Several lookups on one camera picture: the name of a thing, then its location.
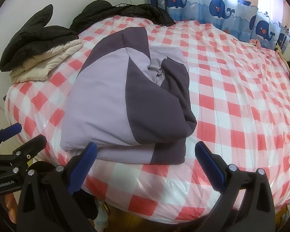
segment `black jacket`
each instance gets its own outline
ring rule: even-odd
[[[151,4],[126,4],[125,6],[116,7],[107,1],[97,0],[87,5],[83,12],[73,20],[70,30],[80,34],[96,22],[115,15],[146,18],[160,26],[172,26],[175,24],[174,20],[164,9]]]
[[[11,71],[21,66],[24,61],[42,54],[51,48],[78,39],[78,35],[65,27],[45,27],[53,15],[53,5],[48,5],[33,15],[25,25],[13,36],[5,48],[0,70]]]

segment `blue curtain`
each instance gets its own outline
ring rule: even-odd
[[[282,51],[290,40],[290,7],[285,0],[148,0],[168,11],[174,21],[211,23],[243,42]]]

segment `bed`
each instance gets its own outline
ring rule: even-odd
[[[180,47],[189,65],[195,132],[186,140],[181,165],[129,165],[97,160],[83,188],[122,210],[162,223],[194,220],[210,212],[219,197],[194,155],[202,140],[227,164],[263,168],[279,210],[290,202],[290,81],[278,53],[240,42],[211,24],[177,22],[160,27],[141,18],[115,16],[81,33],[83,47],[54,69],[45,82],[10,87],[5,113],[19,122],[21,142],[47,138],[43,160],[65,165],[73,156],[59,144],[65,103],[82,64],[105,36],[145,27],[150,45]],[[239,208],[243,192],[235,207]]]

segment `folded comforter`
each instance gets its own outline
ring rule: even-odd
[[[82,41],[76,39],[27,59],[22,66],[18,66],[11,71],[12,84],[46,80],[51,70],[77,52],[82,46]]]
[[[52,15],[53,5],[50,4],[34,14],[13,36],[0,60],[2,72],[11,71],[33,56],[79,38],[76,32],[65,27],[46,27]]]
[[[179,48],[148,45],[145,28],[102,39],[67,100],[61,147],[99,148],[98,158],[135,164],[181,164],[196,127],[188,66]]]

